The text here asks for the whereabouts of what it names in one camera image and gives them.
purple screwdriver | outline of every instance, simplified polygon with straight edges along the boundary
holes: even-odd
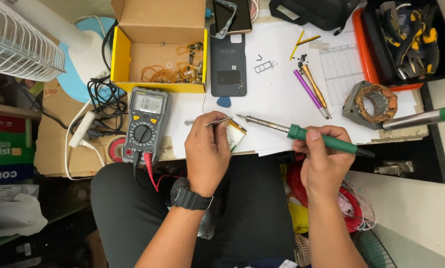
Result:
[[[295,74],[295,76],[297,76],[298,80],[302,84],[302,86],[305,89],[305,91],[310,95],[310,98],[313,100],[313,102],[317,106],[317,108],[320,111],[321,115],[323,115],[323,117],[325,117],[325,119],[330,119],[330,117],[328,116],[328,111],[326,110],[325,107],[321,106],[320,101],[318,101],[318,99],[315,97],[315,95],[313,94],[313,92],[311,91],[311,89],[309,88],[307,83],[305,82],[305,80],[303,80],[303,77],[300,75],[298,70],[294,70],[293,73]]]

black pants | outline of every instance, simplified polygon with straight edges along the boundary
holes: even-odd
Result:
[[[143,186],[150,185],[148,174],[141,170],[137,179]],[[268,258],[294,260],[295,238],[278,165],[257,155],[234,156],[227,179],[231,182],[226,211],[212,239],[197,238],[192,267],[235,267]],[[143,189],[137,184],[130,164],[113,163],[100,169],[91,191],[110,267],[132,268],[168,209],[153,187]]]

orange tray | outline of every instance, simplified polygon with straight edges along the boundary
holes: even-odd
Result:
[[[361,64],[363,65],[363,72],[365,73],[365,78],[368,82],[373,84],[379,84],[380,79],[374,68],[373,60],[369,54],[368,46],[366,45],[365,33],[363,32],[363,25],[361,21],[361,13],[363,8],[355,10],[353,13],[353,25],[355,27],[356,42],[358,43],[359,57],[361,59]],[[413,90],[422,87],[424,83],[409,84],[402,86],[390,87],[392,91],[403,91],[403,90]]]

hand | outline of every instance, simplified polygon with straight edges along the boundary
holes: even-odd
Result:
[[[338,126],[307,127],[307,140],[295,140],[292,149],[307,154],[300,177],[307,196],[316,200],[336,201],[341,182],[355,161],[355,155],[325,147],[321,134],[345,142],[351,139],[346,129]]]
[[[198,116],[184,143],[190,190],[202,197],[211,197],[227,171],[231,149],[227,142],[227,125],[224,121],[214,126],[207,123],[226,115],[210,112]]]

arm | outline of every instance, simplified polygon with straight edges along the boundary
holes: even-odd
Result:
[[[202,197],[214,194],[229,166],[231,150],[226,133],[228,122],[205,127],[207,123],[223,117],[225,114],[220,112],[199,116],[184,143],[190,190]],[[204,210],[173,206],[135,268],[189,268],[203,215]]]
[[[308,127],[307,141],[295,141],[292,148],[307,154],[300,177],[309,200],[310,256],[314,268],[366,268],[350,239],[338,206],[341,182],[355,155],[325,147],[320,134],[351,142],[344,128]]]

